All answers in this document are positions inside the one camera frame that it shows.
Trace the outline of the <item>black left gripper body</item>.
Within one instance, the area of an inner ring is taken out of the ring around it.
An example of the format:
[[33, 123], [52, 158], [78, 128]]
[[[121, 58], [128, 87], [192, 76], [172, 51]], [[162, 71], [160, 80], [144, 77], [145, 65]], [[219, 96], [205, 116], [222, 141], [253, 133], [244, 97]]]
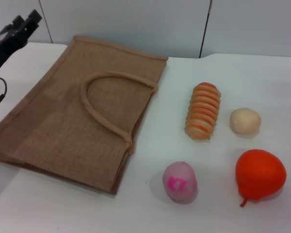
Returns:
[[32, 34], [33, 27], [26, 24], [18, 28], [9, 24], [0, 31], [0, 68], [14, 52], [27, 45]]

